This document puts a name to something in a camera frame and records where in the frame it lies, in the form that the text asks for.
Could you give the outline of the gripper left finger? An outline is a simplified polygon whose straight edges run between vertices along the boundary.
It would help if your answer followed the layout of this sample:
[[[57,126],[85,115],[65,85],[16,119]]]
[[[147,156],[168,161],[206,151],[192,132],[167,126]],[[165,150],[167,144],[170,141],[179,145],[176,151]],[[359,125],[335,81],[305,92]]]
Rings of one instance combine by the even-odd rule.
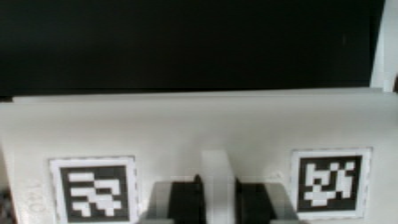
[[[206,224],[204,184],[190,181],[156,182],[140,224]]]

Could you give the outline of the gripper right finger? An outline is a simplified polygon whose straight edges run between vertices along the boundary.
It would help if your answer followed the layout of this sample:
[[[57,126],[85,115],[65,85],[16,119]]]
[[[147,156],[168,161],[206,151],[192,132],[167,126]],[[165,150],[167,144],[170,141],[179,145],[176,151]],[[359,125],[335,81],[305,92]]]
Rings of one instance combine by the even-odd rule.
[[[280,183],[234,181],[236,224],[300,224]]]

